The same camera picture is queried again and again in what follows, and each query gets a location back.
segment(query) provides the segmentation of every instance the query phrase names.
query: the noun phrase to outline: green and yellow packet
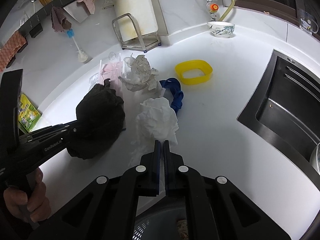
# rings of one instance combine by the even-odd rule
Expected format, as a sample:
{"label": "green and yellow packet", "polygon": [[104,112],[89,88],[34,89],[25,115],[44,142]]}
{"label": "green and yellow packet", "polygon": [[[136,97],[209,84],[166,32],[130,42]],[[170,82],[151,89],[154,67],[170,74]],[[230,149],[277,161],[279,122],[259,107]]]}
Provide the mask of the green and yellow packet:
{"label": "green and yellow packet", "polygon": [[40,119],[41,114],[30,103],[26,95],[21,94],[18,109],[18,120],[23,128],[29,133]]}

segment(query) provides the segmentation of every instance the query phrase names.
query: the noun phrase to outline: gray rag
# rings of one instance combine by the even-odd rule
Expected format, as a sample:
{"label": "gray rag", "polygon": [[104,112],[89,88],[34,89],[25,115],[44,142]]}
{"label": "gray rag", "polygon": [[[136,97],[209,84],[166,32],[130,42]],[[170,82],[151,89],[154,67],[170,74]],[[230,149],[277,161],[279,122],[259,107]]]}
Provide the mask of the gray rag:
{"label": "gray rag", "polygon": [[67,21],[62,8],[52,7],[51,23],[55,32],[64,32],[64,30],[71,29],[71,23]]}

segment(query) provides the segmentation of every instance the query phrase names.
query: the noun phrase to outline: kitchen sink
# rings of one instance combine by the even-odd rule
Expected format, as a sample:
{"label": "kitchen sink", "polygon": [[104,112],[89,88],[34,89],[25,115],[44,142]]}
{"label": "kitchen sink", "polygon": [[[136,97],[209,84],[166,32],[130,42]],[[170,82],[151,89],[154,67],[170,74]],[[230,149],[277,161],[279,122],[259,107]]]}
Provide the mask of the kitchen sink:
{"label": "kitchen sink", "polygon": [[320,142],[320,79],[274,50],[254,94],[238,121],[297,165],[320,190],[310,165]]}

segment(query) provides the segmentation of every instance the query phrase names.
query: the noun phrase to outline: human hand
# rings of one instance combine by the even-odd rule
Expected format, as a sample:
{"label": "human hand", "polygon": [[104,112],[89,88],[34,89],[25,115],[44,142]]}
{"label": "human hand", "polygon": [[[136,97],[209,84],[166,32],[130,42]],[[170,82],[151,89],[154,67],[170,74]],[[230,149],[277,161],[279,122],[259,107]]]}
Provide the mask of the human hand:
{"label": "human hand", "polygon": [[42,178],[43,173],[40,168],[37,168],[35,172],[36,187],[29,199],[25,192],[15,187],[9,187],[4,191],[5,204],[14,217],[28,222],[19,209],[19,206],[22,205],[27,205],[27,209],[31,212],[30,218],[33,222],[45,220],[50,216],[50,203],[49,199],[45,196],[46,186],[42,182]]}

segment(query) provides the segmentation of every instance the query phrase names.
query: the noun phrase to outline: yellow plastic container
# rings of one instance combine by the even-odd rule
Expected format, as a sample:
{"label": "yellow plastic container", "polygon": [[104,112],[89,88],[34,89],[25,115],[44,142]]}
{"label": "yellow plastic container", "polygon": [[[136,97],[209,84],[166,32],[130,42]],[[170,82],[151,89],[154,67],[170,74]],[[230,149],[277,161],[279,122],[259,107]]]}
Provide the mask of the yellow plastic container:
{"label": "yellow plastic container", "polygon": [[[212,67],[204,60],[199,60],[199,59],[189,60],[189,61],[179,63],[178,65],[176,65],[174,69],[180,81],[185,85],[197,85],[200,83],[207,82],[210,79],[211,73],[212,73]],[[194,78],[184,78],[183,73],[192,69],[200,69],[205,76],[194,77]]]}

